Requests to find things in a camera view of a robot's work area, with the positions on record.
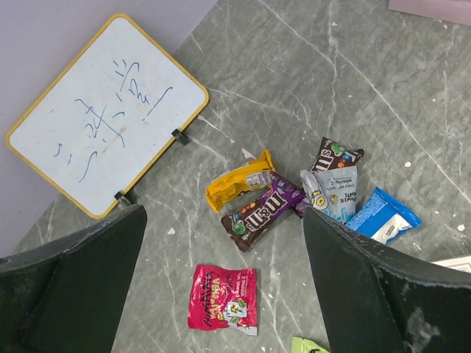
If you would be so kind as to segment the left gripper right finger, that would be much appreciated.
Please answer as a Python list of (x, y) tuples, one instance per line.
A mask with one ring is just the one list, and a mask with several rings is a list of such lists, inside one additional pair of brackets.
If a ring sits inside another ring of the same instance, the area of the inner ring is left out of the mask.
[(470, 274), (404, 254), (313, 209), (303, 233), (332, 352), (470, 351)]

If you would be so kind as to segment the red Himalaya candy pouch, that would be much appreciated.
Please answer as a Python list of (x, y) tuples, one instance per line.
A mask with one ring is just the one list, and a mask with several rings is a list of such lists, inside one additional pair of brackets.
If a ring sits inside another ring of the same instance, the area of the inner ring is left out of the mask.
[(228, 270), (199, 264), (194, 272), (189, 297), (188, 327), (202, 331), (231, 328), (256, 336), (256, 270)]

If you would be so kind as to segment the green Himalaya candy pouch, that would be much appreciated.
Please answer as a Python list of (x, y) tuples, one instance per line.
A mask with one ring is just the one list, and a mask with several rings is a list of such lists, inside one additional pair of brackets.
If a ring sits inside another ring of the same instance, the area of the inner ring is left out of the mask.
[(291, 353), (329, 353), (316, 342), (294, 336), (291, 340)]

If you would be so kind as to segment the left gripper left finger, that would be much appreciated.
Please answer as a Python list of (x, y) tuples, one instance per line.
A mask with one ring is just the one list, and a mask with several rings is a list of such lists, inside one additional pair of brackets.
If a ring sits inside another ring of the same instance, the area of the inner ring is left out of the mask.
[(1, 259), (2, 352), (110, 352), (144, 239), (132, 205)]

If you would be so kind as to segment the grey Himalaya candy pouch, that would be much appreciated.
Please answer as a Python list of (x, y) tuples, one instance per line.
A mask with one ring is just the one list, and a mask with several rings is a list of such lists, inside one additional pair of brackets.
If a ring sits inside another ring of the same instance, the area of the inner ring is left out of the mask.
[(311, 173), (300, 172), (310, 206), (346, 224), (354, 215), (357, 201), (357, 167), (337, 168)]

